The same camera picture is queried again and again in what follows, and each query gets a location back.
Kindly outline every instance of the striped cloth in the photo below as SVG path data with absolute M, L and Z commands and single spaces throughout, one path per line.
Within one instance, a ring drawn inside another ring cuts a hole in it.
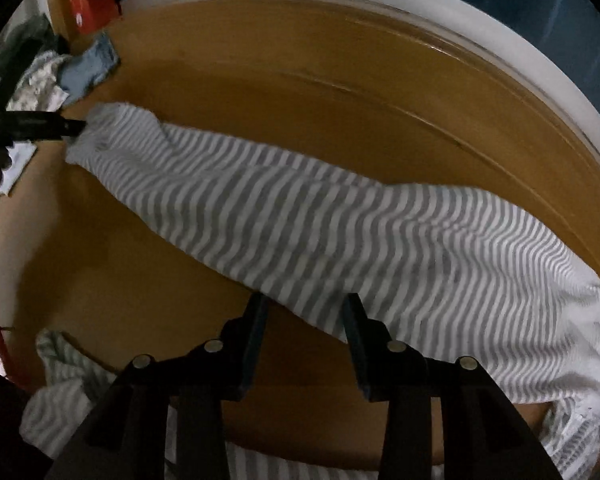
M 340 305 L 357 292 L 424 355 L 473 355 L 512 402 L 551 401 L 542 444 L 564 478 L 588 476 L 600 450 L 600 279 L 529 213 L 479 189 L 385 186 L 126 104 L 94 108 L 66 160 L 171 244 L 326 333 L 344 339 Z M 50 418 L 25 416 L 30 442 Z M 235 478 L 373 476 L 295 476 L 288 462 L 228 451 Z

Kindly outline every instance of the round wooden tabletop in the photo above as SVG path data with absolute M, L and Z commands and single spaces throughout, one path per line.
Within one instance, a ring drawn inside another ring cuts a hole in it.
M 539 98 L 413 25 L 309 0 L 210 0 L 108 28 L 122 65 L 67 116 L 131 102 L 159 119 L 296 150 L 388 184 L 480 187 L 547 224 L 600 275 L 600 167 Z M 112 368 L 186 353 L 240 316 L 250 292 L 149 229 L 64 146 L 40 143 L 0 200 L 0 320 L 42 385 L 34 338 L 63 330 Z M 346 346 L 272 310 L 256 384 L 224 409 L 251 449 L 373 468 L 386 407 L 356 389 Z M 546 406 L 519 408 L 530 424 Z M 435 412 L 434 454 L 443 458 Z

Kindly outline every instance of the red box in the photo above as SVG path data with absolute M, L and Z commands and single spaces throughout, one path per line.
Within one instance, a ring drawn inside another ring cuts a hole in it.
M 81 34 L 91 34 L 120 15 L 116 0 L 69 0 Z

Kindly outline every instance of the metal screw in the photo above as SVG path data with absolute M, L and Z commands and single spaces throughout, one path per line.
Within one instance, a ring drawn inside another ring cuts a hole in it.
M 405 343 L 403 343 L 402 341 L 396 341 L 395 339 L 389 341 L 386 344 L 386 347 L 389 350 L 389 352 L 394 352 L 396 354 L 404 352 L 407 349 L 407 345 L 405 345 Z
M 142 368 L 147 368 L 148 365 L 151 364 L 151 357 L 147 354 L 141 354 L 134 357 L 132 363 L 134 365 L 134 368 L 138 368 L 139 370 L 141 370 Z
M 465 370 L 475 370 L 478 367 L 478 361 L 469 356 L 461 357 L 460 366 Z
M 210 354 L 215 354 L 224 348 L 224 343 L 219 339 L 212 339 L 211 341 L 207 341 L 205 343 L 205 350 Z

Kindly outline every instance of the blue cloth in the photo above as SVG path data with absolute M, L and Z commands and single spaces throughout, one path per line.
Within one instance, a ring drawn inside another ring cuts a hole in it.
M 119 63 L 120 56 L 108 35 L 104 32 L 99 34 L 84 54 L 67 61 L 58 73 L 58 84 L 69 94 L 64 106 L 85 97 L 94 86 L 102 83 Z

